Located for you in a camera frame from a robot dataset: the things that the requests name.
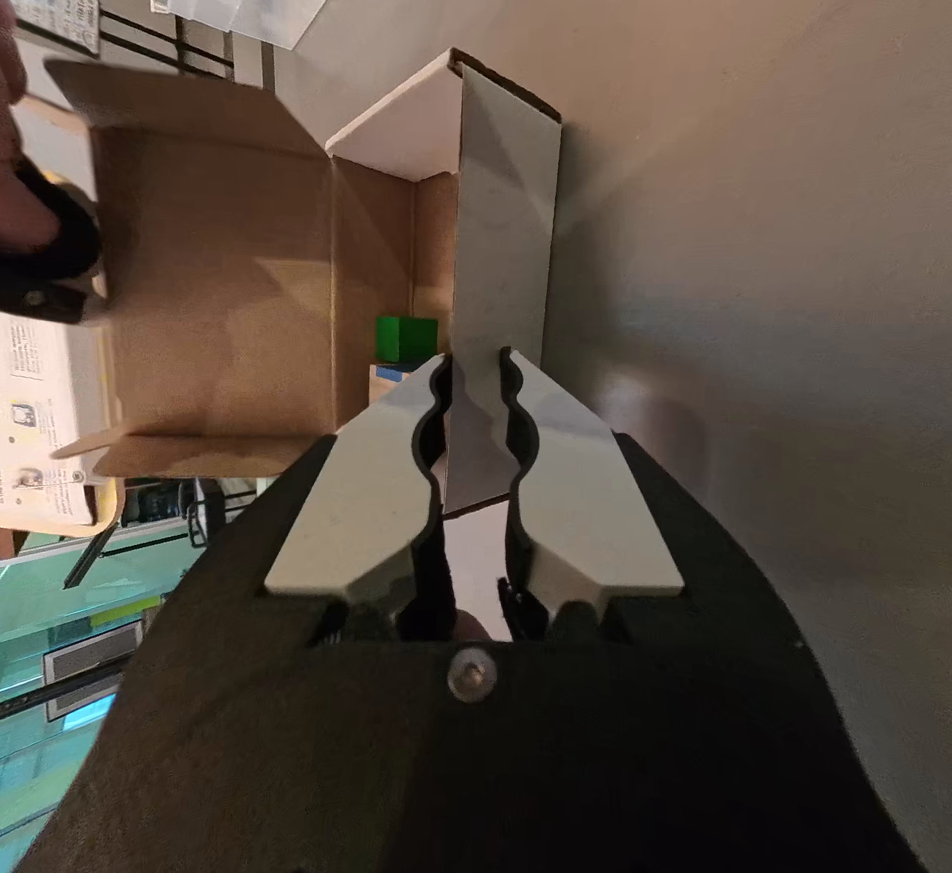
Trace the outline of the wooden cube with blue side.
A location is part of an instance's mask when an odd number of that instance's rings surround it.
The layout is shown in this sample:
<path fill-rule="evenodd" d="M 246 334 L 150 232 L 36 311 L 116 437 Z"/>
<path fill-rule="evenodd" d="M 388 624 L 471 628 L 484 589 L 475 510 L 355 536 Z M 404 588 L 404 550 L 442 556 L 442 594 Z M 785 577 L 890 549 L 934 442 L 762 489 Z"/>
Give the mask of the wooden cube with blue side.
<path fill-rule="evenodd" d="M 422 363 L 386 363 L 370 365 L 368 371 L 368 403 L 376 403 L 387 393 L 395 389 L 405 379 L 411 377 Z"/>

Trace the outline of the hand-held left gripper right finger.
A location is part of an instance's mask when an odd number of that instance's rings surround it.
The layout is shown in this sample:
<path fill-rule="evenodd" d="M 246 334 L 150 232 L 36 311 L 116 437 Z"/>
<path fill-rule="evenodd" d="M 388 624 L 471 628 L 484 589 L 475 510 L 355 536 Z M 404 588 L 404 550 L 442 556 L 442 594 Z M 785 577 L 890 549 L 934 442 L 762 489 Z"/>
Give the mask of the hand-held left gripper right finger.
<path fill-rule="evenodd" d="M 518 350 L 499 355 L 517 462 L 499 601 L 514 641 L 542 640 L 568 605 L 600 624 L 616 600 L 678 597 L 684 578 L 610 427 Z"/>

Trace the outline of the person's right hand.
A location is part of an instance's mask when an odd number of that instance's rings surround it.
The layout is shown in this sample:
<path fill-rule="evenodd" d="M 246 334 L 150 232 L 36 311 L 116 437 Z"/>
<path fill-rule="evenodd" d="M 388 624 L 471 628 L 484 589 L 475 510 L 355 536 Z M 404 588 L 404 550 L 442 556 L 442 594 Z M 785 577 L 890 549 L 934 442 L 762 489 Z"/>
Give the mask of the person's right hand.
<path fill-rule="evenodd" d="M 21 255 L 47 247 L 59 223 L 19 175 L 29 164 L 12 110 L 25 96 L 28 78 L 16 26 L 13 4 L 1 0 L 1 247 L 4 253 Z"/>

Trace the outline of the printed paper sheet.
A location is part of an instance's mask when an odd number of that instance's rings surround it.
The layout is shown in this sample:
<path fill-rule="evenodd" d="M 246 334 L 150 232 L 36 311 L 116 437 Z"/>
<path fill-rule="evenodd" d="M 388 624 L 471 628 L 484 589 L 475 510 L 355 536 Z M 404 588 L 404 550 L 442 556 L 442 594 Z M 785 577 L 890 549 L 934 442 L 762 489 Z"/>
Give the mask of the printed paper sheet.
<path fill-rule="evenodd" d="M 27 32 L 98 60 L 101 56 L 100 0 L 10 0 L 18 25 Z"/>

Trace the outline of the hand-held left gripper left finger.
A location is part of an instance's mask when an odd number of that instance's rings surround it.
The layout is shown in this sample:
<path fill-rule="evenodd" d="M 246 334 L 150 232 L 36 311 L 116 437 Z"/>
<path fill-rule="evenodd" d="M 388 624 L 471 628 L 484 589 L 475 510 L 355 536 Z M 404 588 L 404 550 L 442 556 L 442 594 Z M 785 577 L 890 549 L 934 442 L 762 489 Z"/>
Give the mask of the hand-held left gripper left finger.
<path fill-rule="evenodd" d="M 451 357 L 439 354 L 336 434 L 268 571 L 269 595 L 368 608 L 411 641 L 456 625 L 443 503 Z"/>

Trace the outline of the white cardboard box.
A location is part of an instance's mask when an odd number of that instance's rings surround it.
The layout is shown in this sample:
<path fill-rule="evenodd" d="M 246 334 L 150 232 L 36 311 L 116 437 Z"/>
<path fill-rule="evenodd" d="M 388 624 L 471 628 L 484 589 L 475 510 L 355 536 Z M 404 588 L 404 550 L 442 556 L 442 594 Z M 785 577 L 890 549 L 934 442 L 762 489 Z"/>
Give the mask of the white cardboard box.
<path fill-rule="evenodd" d="M 368 403 L 382 318 L 433 319 L 446 515 L 502 496 L 499 352 L 541 357 L 563 120 L 449 49 L 326 145 L 271 92 L 47 70 L 89 130 L 109 477 L 272 477 Z"/>

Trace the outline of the green cube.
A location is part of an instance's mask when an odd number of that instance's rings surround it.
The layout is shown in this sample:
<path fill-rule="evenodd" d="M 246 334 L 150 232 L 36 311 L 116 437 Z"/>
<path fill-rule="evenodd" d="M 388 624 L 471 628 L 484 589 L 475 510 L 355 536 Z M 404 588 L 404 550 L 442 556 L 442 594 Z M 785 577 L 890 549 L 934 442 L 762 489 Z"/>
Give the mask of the green cube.
<path fill-rule="evenodd" d="M 378 364 L 422 364 L 439 353 L 436 319 L 379 316 L 375 321 Z"/>

